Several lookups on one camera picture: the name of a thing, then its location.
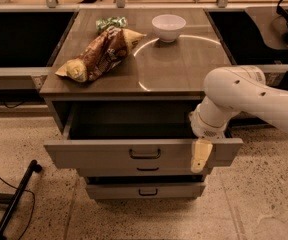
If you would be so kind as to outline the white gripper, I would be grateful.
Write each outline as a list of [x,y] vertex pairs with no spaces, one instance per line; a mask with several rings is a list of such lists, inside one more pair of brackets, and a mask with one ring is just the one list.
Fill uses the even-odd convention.
[[[229,121],[239,112],[216,105],[205,97],[194,111],[189,113],[192,132],[198,138],[222,139]],[[206,168],[213,144],[206,139],[198,139],[192,143],[191,171],[200,173]]]

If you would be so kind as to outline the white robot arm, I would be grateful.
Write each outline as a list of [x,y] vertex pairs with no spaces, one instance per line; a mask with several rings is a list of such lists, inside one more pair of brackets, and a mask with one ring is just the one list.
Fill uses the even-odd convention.
[[241,112],[254,115],[288,134],[288,91],[266,85],[256,66],[220,67],[203,82],[205,97],[189,115],[192,132],[191,171],[201,172],[228,122]]

